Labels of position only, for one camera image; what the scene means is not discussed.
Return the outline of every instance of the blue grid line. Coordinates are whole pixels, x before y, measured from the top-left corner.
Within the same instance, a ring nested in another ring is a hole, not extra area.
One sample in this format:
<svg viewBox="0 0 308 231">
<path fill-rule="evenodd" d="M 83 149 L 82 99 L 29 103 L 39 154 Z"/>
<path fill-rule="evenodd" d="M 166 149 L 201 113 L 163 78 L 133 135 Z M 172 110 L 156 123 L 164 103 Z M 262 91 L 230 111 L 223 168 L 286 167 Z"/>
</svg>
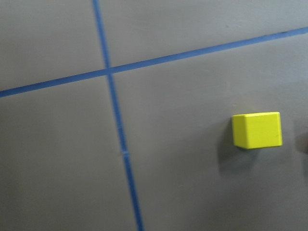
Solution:
<svg viewBox="0 0 308 231">
<path fill-rule="evenodd" d="M 236 42 L 225 43 L 225 44 L 212 46 L 212 47 L 201 48 L 201 49 L 197 49 L 197 50 L 193 50 L 193 51 L 187 51 L 187 52 L 167 55 L 167 56 L 149 59 L 149 60 L 144 60 L 144 61 L 140 61 L 140 62 L 110 67 L 109 69 L 102 69 L 102 70 L 87 72 L 87 73 L 84 73 L 84 74 L 53 79 L 53 80 L 44 81 L 44 82 L 35 83 L 35 84 L 30 84 L 30 85 L 26 85 L 26 86 L 22 86 L 22 87 L 12 88 L 12 89 L 8 89 L 8 90 L 2 90 L 2 91 L 0 91 L 0 98 L 5 97 L 5 96 L 20 94 L 20 93 L 24 93 L 24 92 L 28 92 L 28 91 L 53 87 L 53 86 L 57 86 L 57 85 L 65 84 L 65 83 L 76 82 L 76 81 L 80 81 L 80 80 L 84 80 L 84 79 L 88 79 L 88 78 L 105 76 L 108 73 L 114 74 L 114 73 L 118 73 L 118 72 L 134 70 L 134 69 L 138 69 L 138 68 L 142 68 L 142 67 L 147 67 L 147 66 L 172 62 L 172 61 L 175 61 L 175 60 L 186 59 L 186 58 L 191 58 L 191 57 L 195 57 L 195 56 L 199 56 L 199 55 L 214 53 L 214 52 L 218 52 L 218 51 L 224 51 L 224 50 L 229 50 L 229 49 L 233 49 L 233 48 L 253 45 L 253 44 L 271 41 L 271 40 L 275 40 L 275 39 L 282 39 L 282 38 L 292 37 L 292 36 L 296 36 L 296 35 L 302 35 L 302 34 L 305 34 L 305 33 L 308 33 L 308 27 L 289 30 L 289 31 L 280 32 L 280 33 L 276 33 L 276 34 L 270 34 L 270 35 L 255 37 L 255 38 L 251 38 L 251 39 L 240 40 L 240 41 L 236 41 Z"/>
<path fill-rule="evenodd" d="M 93 4 L 93 10 L 94 10 L 95 21 L 96 21 L 96 26 L 97 26 L 97 32 L 99 35 L 101 49 L 102 49 L 103 60 L 105 62 L 106 69 L 109 70 L 110 68 L 109 53 L 108 53 L 108 46 L 107 46 L 105 30 L 103 27 L 103 18 L 101 16 L 99 0 L 92 0 L 92 4 Z M 121 118 L 121 110 L 120 110 L 119 102 L 117 99 L 116 86 L 114 83 L 113 74 L 111 72 L 107 73 L 107 81 L 108 81 L 109 92 L 110 92 L 114 116 L 115 116 L 115 122 L 116 122 L 119 142 L 121 146 L 121 152 L 123 154 L 125 172 L 126 172 L 126 176 L 128 180 L 128 187 L 129 187 L 130 197 L 131 197 L 131 201 L 133 205 L 136 225 L 137 225 L 138 231 L 143 231 L 144 229 L 143 229 L 142 217 L 141 217 L 133 172 L 131 169 L 129 152 L 128 152 L 128 148 L 126 145 L 126 137 L 125 137 L 123 122 Z"/>
</svg>

